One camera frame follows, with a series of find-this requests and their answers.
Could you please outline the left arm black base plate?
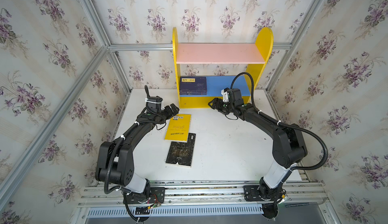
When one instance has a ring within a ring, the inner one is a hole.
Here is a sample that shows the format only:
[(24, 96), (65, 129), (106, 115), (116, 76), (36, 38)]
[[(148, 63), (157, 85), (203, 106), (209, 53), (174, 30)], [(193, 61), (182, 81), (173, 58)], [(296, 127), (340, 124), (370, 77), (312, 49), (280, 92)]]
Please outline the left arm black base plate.
[(123, 202), (127, 204), (163, 204), (165, 199), (164, 187), (151, 187), (144, 193), (125, 194)]

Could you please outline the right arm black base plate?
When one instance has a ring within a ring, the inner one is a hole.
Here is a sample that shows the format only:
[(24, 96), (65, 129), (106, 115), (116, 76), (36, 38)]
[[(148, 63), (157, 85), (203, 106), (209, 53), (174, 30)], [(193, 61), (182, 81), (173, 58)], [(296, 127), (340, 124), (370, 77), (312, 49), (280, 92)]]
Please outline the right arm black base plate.
[(243, 190), (244, 199), (248, 202), (275, 201), (279, 203), (286, 195), (286, 191), (282, 186), (271, 189), (265, 185), (245, 185)]

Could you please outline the dark blue text-covered book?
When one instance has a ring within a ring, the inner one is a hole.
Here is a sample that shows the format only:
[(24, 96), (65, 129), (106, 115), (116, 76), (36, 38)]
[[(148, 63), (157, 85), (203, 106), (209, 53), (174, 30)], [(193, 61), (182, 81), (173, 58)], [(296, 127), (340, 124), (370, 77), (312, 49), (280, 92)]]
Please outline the dark blue text-covered book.
[(206, 77), (181, 77), (179, 81), (179, 88), (183, 91), (206, 91), (207, 78)]

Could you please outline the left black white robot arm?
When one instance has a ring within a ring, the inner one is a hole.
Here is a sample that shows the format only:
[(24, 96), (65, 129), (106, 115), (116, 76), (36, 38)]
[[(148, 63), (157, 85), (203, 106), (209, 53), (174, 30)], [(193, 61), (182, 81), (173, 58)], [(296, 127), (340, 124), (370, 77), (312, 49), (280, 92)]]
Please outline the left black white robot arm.
[(146, 134), (178, 115), (179, 108), (175, 104), (163, 107), (159, 96), (147, 96), (145, 102), (144, 109), (128, 130), (100, 146), (95, 179), (104, 183), (105, 194), (122, 191), (125, 196), (150, 197), (149, 180), (135, 173), (133, 152)]

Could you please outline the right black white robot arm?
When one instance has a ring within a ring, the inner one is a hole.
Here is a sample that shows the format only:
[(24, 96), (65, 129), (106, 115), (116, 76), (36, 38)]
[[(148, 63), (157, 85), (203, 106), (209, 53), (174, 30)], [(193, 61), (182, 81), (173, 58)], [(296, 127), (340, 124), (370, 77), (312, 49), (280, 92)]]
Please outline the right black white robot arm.
[(233, 114), (248, 122), (272, 139), (273, 162), (258, 185), (246, 186), (246, 201), (274, 200), (276, 203), (285, 195), (283, 184), (306, 155), (307, 148), (298, 126), (282, 126), (280, 121), (259, 110), (254, 102), (245, 103), (239, 89), (225, 88), (222, 98), (214, 98), (208, 106), (225, 116)]

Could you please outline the yellow paperback book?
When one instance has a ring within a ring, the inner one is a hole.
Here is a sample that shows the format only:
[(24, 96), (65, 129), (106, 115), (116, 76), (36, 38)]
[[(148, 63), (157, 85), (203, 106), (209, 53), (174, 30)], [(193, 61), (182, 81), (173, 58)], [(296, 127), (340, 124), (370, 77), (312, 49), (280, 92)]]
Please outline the yellow paperback book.
[(165, 140), (172, 142), (187, 142), (191, 124), (191, 115), (178, 114), (169, 121)]

